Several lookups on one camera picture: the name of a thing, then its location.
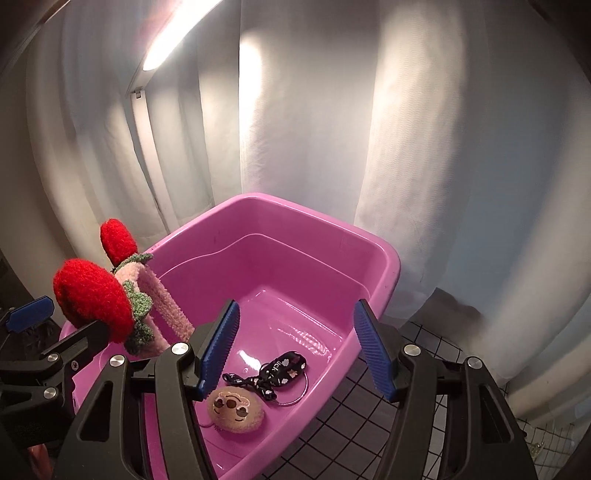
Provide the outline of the white desk lamp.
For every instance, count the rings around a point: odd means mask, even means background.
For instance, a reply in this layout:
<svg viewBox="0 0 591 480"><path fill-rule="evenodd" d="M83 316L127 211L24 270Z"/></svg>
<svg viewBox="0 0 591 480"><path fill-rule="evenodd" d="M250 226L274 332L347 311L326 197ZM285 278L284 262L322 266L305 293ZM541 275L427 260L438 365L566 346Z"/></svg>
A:
<svg viewBox="0 0 591 480"><path fill-rule="evenodd" d="M167 188L155 148L145 89L157 69L197 24L219 4L221 2L216 0L167 1L164 10L159 14L158 28L148 42L127 89L147 178L154 195L158 198L167 194Z"/></svg>

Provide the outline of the fluffy beige plush hair clip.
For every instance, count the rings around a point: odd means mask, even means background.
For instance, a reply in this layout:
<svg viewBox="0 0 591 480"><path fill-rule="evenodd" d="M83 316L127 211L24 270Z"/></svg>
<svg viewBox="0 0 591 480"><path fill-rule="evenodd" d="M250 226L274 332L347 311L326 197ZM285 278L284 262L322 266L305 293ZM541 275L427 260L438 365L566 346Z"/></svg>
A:
<svg viewBox="0 0 591 480"><path fill-rule="evenodd" d="M211 423L220 430L247 434L263 425L263 403L245 389L225 386L214 390L207 397L206 406Z"/></svg>

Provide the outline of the white curtain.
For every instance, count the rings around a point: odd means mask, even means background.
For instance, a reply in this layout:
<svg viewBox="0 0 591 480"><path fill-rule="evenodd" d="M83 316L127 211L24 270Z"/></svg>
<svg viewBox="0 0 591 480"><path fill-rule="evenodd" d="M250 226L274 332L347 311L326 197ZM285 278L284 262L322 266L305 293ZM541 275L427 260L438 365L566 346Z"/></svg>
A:
<svg viewBox="0 0 591 480"><path fill-rule="evenodd" d="M33 157L73 255L104 261L110 217L146 247L272 194L390 242L390 315L480 356L517 414L589 396L590 83L527 2L221 1L145 89L158 198L127 89L166 2L73 1L29 48Z"/></svg>

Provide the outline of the pink plastic tub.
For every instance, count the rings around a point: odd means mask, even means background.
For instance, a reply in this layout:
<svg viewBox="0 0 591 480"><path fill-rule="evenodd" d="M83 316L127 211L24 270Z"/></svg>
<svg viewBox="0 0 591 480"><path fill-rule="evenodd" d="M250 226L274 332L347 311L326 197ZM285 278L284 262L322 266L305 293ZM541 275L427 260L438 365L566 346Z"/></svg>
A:
<svg viewBox="0 0 591 480"><path fill-rule="evenodd" d="M328 215L262 193L232 197L154 244L150 268L188 320L215 320L229 300L240 325L226 361L243 377L288 351L308 361L308 394L266 406L263 426L202 433L221 479L252 479L300 435L360 352L353 308L382 314L401 273L385 240Z"/></svg>

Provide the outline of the small silver ring bangle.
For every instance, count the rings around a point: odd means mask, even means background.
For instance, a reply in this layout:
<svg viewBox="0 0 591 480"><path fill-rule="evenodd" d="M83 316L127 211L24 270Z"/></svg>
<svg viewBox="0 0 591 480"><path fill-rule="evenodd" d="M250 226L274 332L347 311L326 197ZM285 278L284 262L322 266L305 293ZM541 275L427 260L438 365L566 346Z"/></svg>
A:
<svg viewBox="0 0 591 480"><path fill-rule="evenodd" d="M301 375L297 377L297 380L288 384L288 389L286 391L281 390L277 393L276 399L273 400L273 406L287 408L297 405L308 394L309 389L310 380L308 380L308 373L301 373Z"/></svg>

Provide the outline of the white grid tablecloth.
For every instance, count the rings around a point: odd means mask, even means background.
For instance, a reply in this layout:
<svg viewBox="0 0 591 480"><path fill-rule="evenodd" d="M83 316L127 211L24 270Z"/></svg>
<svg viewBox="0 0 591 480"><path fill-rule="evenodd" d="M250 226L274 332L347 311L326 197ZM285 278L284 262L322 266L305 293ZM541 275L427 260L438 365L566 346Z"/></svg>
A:
<svg viewBox="0 0 591 480"><path fill-rule="evenodd" d="M409 384L401 401L349 386L263 478L589 478L589 441L519 422L479 358L440 359L402 338Z"/></svg>

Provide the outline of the pink strawberry plush headband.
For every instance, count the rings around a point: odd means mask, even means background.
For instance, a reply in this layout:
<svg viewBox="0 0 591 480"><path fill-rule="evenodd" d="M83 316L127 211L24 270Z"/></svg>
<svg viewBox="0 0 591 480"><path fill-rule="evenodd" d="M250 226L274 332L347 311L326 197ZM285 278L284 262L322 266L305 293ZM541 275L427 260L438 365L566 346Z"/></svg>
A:
<svg viewBox="0 0 591 480"><path fill-rule="evenodd" d="M137 358L154 357L169 348L155 324L158 313L181 342L194 326L148 266L153 255L141 253L118 219L100 226L100 241L110 271L85 259L65 261L53 277L53 291L66 319L81 328L93 321L107 326L109 340Z"/></svg>

